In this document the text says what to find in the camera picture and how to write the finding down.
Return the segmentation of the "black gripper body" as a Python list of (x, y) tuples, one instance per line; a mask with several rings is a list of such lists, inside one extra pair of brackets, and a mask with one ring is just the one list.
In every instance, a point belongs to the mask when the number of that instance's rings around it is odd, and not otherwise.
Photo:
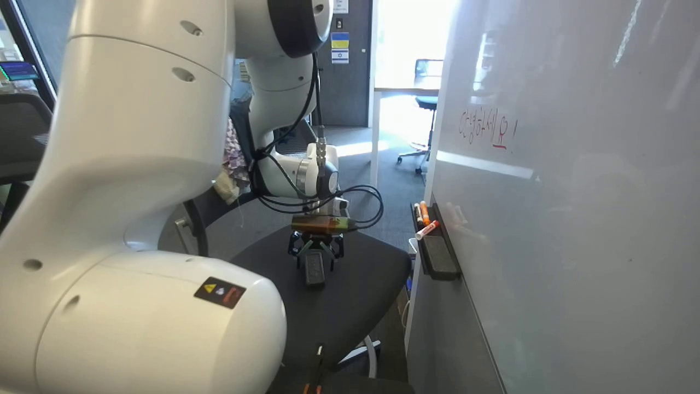
[(341, 259), (343, 256), (343, 237), (341, 234), (316, 234), (316, 233), (303, 233), (294, 229), (288, 239), (288, 251), (298, 256), (305, 248), (323, 248), (333, 256)]

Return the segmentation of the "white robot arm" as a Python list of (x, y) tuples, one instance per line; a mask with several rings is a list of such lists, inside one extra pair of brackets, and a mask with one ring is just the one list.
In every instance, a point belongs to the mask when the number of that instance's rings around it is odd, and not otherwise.
[(160, 249), (221, 170), (232, 74), (252, 145), (305, 111), (333, 0), (76, 0), (48, 145), (0, 239), (0, 386), (22, 394), (268, 394), (275, 284)]

